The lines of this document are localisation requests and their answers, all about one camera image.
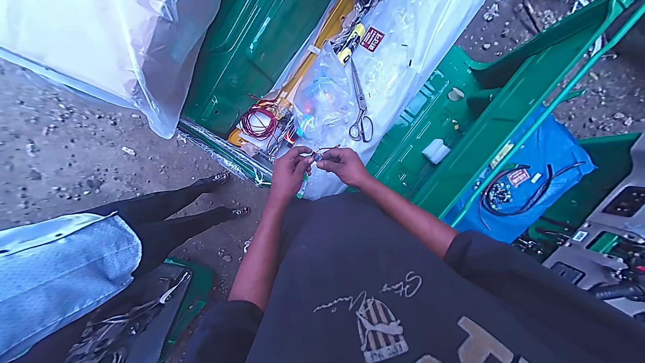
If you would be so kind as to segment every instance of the gravel ground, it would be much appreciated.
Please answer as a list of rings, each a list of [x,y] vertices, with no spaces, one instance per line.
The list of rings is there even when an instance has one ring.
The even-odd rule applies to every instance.
[[[531,37],[526,14],[515,11],[519,3],[487,0],[457,44],[478,61],[493,61],[517,47]],[[566,15],[573,2],[532,4],[539,25],[546,26]],[[487,21],[492,6],[499,16]],[[645,81],[638,63],[622,55],[604,58],[580,84],[587,93],[561,104],[556,116],[579,138],[644,131]],[[140,113],[57,88],[1,59],[0,92],[0,229],[177,189],[222,170],[191,143],[157,137]],[[214,227],[173,252],[215,270],[212,302],[228,294],[266,197],[267,190],[232,178],[178,214],[218,205],[252,208],[250,217]],[[220,256],[222,249],[230,259]],[[178,360],[181,348],[172,359]]]

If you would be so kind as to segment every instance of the foot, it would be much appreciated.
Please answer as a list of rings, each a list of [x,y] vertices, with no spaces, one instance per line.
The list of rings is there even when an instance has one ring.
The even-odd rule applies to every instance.
[[[214,192],[216,186],[226,183],[230,173],[231,173],[230,171],[225,170],[225,171],[219,172],[219,173],[217,173],[217,174],[215,174],[215,175],[213,175],[211,177],[202,178],[200,180],[197,180],[197,182],[195,182],[193,185],[208,185],[209,190],[207,192],[209,192],[209,193]]]
[[[249,207],[236,208],[232,209],[231,213],[233,213],[232,219],[236,220],[248,216],[251,213],[251,209]]]

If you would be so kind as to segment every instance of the black leggings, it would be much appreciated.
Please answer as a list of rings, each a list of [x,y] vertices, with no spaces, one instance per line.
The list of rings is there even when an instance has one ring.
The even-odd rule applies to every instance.
[[[191,204],[202,193],[212,192],[214,184],[198,180],[176,191],[155,192],[136,198],[119,200],[84,213],[118,215],[132,228],[141,241],[141,262],[132,276],[138,277],[161,265],[177,246],[187,239],[222,222],[231,220],[231,209],[218,207],[211,211],[165,220]]]

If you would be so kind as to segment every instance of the hand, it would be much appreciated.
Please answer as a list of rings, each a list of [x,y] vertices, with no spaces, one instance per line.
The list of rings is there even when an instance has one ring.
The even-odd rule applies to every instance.
[[[328,150],[322,156],[322,160],[318,161],[316,166],[338,175],[347,185],[360,189],[366,182],[373,179],[359,155],[348,147]]]
[[[273,163],[271,194],[275,202],[288,202],[298,193],[303,184],[304,173],[312,174],[312,150],[306,146],[296,146]]]

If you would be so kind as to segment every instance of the scissors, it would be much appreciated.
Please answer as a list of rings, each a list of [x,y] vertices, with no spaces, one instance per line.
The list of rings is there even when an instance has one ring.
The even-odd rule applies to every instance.
[[[367,143],[374,136],[374,124],[372,123],[372,119],[365,114],[367,112],[367,101],[365,100],[365,94],[362,92],[361,79],[356,71],[354,60],[352,59],[350,63],[352,64],[352,79],[354,89],[356,90],[356,98],[359,102],[359,117],[356,118],[356,122],[350,127],[350,137],[354,141],[362,140]]]

